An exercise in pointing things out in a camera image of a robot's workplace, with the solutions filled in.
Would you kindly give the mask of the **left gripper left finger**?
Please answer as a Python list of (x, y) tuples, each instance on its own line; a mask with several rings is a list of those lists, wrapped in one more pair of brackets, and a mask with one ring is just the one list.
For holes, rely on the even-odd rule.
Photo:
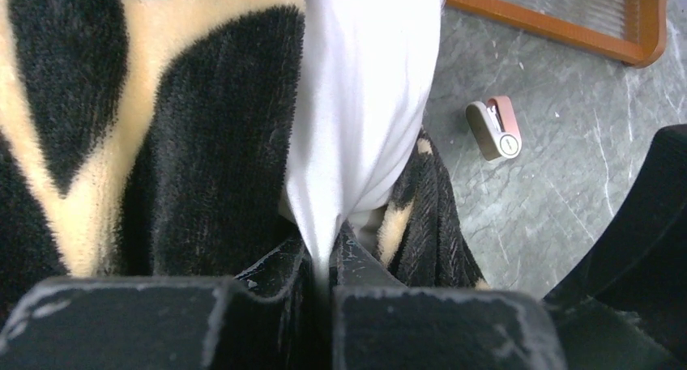
[(309, 257), (289, 239), (237, 277), (47, 279), (1, 333), (4, 369), (290, 369)]

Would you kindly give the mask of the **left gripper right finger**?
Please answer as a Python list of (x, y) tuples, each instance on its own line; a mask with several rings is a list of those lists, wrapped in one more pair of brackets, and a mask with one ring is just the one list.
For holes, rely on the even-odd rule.
[(335, 369), (564, 369), (553, 321), (512, 291), (406, 287), (344, 225), (331, 259)]

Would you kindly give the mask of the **black pillowcase with beige flowers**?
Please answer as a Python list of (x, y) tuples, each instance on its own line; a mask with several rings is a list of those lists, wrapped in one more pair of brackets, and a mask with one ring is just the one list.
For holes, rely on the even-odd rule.
[[(238, 275), (283, 241), (305, 13), (1, 0), (2, 319), (53, 276)], [(488, 286), (422, 122), (387, 203), (344, 225), (409, 287)]]

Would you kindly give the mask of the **white pillow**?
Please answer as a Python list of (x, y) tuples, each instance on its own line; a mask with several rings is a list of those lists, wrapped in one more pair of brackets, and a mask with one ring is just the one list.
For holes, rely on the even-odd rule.
[(326, 274), (346, 219), (384, 206), (414, 147), (445, 0), (306, 0), (285, 193)]

